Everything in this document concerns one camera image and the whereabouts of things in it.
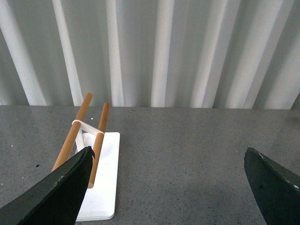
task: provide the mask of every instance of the white board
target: white board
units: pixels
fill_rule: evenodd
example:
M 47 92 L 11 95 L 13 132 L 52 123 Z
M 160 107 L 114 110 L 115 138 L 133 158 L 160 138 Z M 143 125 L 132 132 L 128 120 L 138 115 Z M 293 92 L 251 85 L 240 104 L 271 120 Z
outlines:
M 94 145 L 96 137 L 84 133 L 84 146 Z M 87 189 L 76 221 L 111 219 L 114 216 L 120 134 L 105 133 L 94 187 Z

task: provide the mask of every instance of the white plastic stand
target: white plastic stand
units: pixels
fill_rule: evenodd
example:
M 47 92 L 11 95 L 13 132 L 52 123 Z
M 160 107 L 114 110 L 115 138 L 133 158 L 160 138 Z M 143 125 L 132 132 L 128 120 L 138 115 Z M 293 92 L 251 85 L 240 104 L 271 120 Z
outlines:
M 93 148 L 99 130 L 80 121 L 81 129 L 76 138 L 77 150 Z M 76 221 L 111 219 L 114 216 L 120 134 L 105 133 L 94 187 L 87 189 Z

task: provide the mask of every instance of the wooden rod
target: wooden rod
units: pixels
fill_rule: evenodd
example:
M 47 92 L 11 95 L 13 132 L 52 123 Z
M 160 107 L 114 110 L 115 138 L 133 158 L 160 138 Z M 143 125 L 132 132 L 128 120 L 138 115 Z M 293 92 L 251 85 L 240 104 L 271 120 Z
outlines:
M 102 131 L 103 133 L 105 133 L 108 112 L 109 112 L 109 103 L 105 103 L 103 106 L 103 110 L 102 110 L 102 114 L 101 114 L 101 118 L 100 118 L 100 122 L 99 122 L 99 127 L 98 127 L 98 130 Z M 94 187 L 103 139 L 104 139 L 104 134 L 98 133 L 96 136 L 96 140 L 95 140 L 94 148 L 93 148 L 94 153 L 95 153 L 95 159 L 93 159 L 93 168 L 90 173 L 90 181 L 89 181 L 88 188 Z
M 92 97 L 93 97 L 93 95 L 91 93 L 88 93 L 85 96 L 85 99 L 78 111 L 78 114 L 77 114 L 75 120 L 81 120 L 81 121 L 84 120 L 85 114 L 89 108 Z M 80 126 L 81 126 L 81 124 L 78 121 L 75 121 L 72 124 L 70 131 L 69 131 L 69 133 L 66 137 L 66 140 L 60 150 L 60 154 L 57 157 L 57 160 L 54 164 L 52 171 L 56 170 L 58 167 L 60 167 L 62 164 L 64 164 L 68 160 L 70 153 L 72 151 L 75 139 L 77 137 L 78 131 L 80 129 Z

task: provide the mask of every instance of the curtain fold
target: curtain fold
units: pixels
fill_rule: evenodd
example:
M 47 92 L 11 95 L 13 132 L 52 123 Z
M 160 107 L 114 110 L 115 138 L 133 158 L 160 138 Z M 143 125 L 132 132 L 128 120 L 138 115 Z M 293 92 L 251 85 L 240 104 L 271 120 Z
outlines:
M 0 0 L 0 104 L 300 108 L 298 0 Z

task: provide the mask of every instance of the gray countertop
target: gray countertop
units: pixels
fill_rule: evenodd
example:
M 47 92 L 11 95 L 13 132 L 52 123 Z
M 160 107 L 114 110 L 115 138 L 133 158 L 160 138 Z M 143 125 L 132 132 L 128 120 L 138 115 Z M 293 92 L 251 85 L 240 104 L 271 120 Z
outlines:
M 0 207 L 50 173 L 78 109 L 0 106 Z M 120 133 L 115 216 L 78 225 L 265 224 L 247 147 L 300 174 L 300 111 L 113 107 L 106 131 Z

